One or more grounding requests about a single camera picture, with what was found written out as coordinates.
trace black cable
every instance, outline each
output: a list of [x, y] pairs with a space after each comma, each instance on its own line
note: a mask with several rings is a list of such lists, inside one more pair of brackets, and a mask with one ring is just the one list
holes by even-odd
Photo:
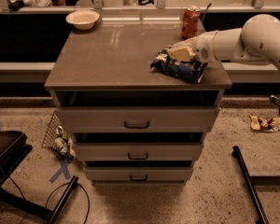
[[206, 10], [205, 10], [205, 12], [204, 12], [204, 14], [203, 14], [203, 18], [202, 18], [202, 23], [203, 23], [203, 20], [204, 20], [204, 18], [205, 18], [205, 15], [206, 15], [206, 13], [207, 13], [207, 11], [208, 11], [208, 8], [210, 8], [210, 6], [212, 6], [211, 3], [209, 3], [209, 4], [207, 5], [207, 7], [206, 7]]
[[47, 198], [47, 201], [46, 201], [46, 205], [45, 205], [45, 207], [47, 208], [48, 207], [48, 202], [49, 202], [49, 199], [50, 199], [50, 197], [55, 193], [55, 191], [57, 191], [57, 190], [59, 190], [60, 188], [62, 188], [63, 186], [65, 186], [65, 185], [68, 185], [69, 183], [63, 183], [62, 185], [60, 185], [59, 187], [57, 187], [49, 196], [48, 196], [48, 198]]
[[87, 213], [86, 213], [85, 220], [84, 220], [84, 224], [86, 224], [86, 221], [87, 221], [87, 219], [88, 219], [88, 215], [89, 215], [90, 210], [91, 210], [91, 201], [90, 201], [89, 195], [87, 194], [87, 191], [83, 188], [83, 186], [80, 185], [79, 183], [78, 183], [78, 185], [84, 190], [85, 195], [86, 195], [86, 197], [87, 197], [88, 208], [87, 208]]
[[[16, 186], [16, 188], [19, 190], [19, 192], [20, 192], [22, 198], [23, 198], [24, 200], [26, 200], [24, 194], [22, 194], [22, 191], [21, 191], [19, 185], [18, 185], [10, 176], [9, 176], [8, 178], [13, 182], [13, 184], [14, 184], [14, 185]], [[28, 213], [26, 213], [25, 216], [21, 219], [20, 224], [22, 224], [22, 222], [26, 219], [27, 216], [28, 216]]]
[[13, 184], [17, 187], [17, 189], [19, 190], [19, 192], [20, 192], [22, 198], [23, 198], [24, 200], [26, 200], [26, 198], [24, 197], [24, 194], [22, 194], [21, 189], [20, 189], [20, 187], [18, 186], [18, 184], [17, 184], [10, 176], [9, 176], [8, 178], [9, 178], [9, 179], [13, 182]]
[[21, 219], [20, 224], [22, 224], [22, 222], [26, 219], [27, 216], [28, 216], [28, 213], [26, 213], [25, 216]]
[[[59, 187], [57, 187], [57, 188], [48, 196], [47, 201], [46, 201], [46, 205], [45, 205], [46, 208], [47, 208], [47, 206], [48, 206], [48, 202], [49, 202], [50, 197], [55, 193], [55, 191], [59, 190], [60, 188], [62, 188], [62, 187], [65, 186], [65, 185], [68, 185], [68, 184], [69, 184], [69, 183], [64, 183], [64, 184], [60, 185]], [[84, 220], [84, 222], [83, 222], [83, 224], [86, 224], [87, 219], [88, 219], [88, 215], [89, 215], [90, 210], [91, 210], [90, 197], [89, 197], [89, 195], [87, 194], [87, 191], [83, 188], [83, 186], [80, 185], [80, 184], [78, 184], [78, 185], [83, 189], [83, 191], [85, 192], [86, 198], [87, 198], [88, 207], [87, 207], [87, 213], [86, 213], [86, 216], [85, 216], [85, 220]]]

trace tile floor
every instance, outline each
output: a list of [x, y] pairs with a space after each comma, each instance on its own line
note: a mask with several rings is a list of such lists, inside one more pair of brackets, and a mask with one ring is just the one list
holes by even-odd
[[[49, 195], [68, 182], [56, 175], [60, 164], [43, 148], [43, 141], [54, 112], [50, 98], [0, 98], [1, 129], [27, 134], [32, 152], [12, 174], [26, 199], [45, 206]], [[232, 147], [240, 147], [252, 175], [280, 175], [280, 131], [254, 133], [249, 115], [278, 117], [276, 106], [267, 98], [227, 98], [222, 101], [213, 130], [206, 136], [203, 152], [195, 163], [186, 185], [98, 185], [93, 186], [74, 161], [68, 166], [88, 192], [90, 224], [249, 224], [257, 215], [250, 200], [240, 168], [232, 157]], [[4, 188], [20, 196], [8, 179]], [[266, 215], [280, 224], [280, 187], [257, 188]], [[49, 199], [53, 208], [63, 188]], [[83, 223], [87, 213], [86, 195], [77, 187], [56, 223]], [[44, 223], [16, 208], [0, 203], [0, 224]]]

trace gray countertop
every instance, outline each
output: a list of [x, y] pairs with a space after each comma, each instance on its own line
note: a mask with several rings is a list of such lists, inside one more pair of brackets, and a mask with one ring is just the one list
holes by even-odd
[[216, 90], [231, 86], [221, 63], [208, 64], [199, 84], [150, 70], [160, 50], [181, 40], [183, 10], [98, 12], [100, 19], [92, 29], [73, 29], [47, 79], [47, 90]]

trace black chair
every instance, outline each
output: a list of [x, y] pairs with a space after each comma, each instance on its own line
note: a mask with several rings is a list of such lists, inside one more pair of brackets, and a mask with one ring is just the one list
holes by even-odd
[[72, 180], [67, 185], [66, 190], [56, 204], [54, 210], [49, 210], [47, 207], [31, 203], [26, 199], [5, 191], [1, 187], [32, 150], [32, 146], [26, 144], [26, 139], [26, 135], [22, 132], [0, 132], [0, 202], [7, 203], [27, 213], [43, 218], [48, 224], [54, 223], [72, 190], [77, 186], [78, 178], [76, 176], [72, 177]]

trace soda can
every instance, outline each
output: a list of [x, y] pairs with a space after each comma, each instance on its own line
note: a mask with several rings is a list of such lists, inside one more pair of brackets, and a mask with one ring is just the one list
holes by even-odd
[[183, 26], [181, 31], [181, 37], [183, 39], [189, 39], [197, 35], [198, 33], [198, 20], [201, 15], [201, 10], [197, 6], [188, 7], [185, 10], [183, 17]]

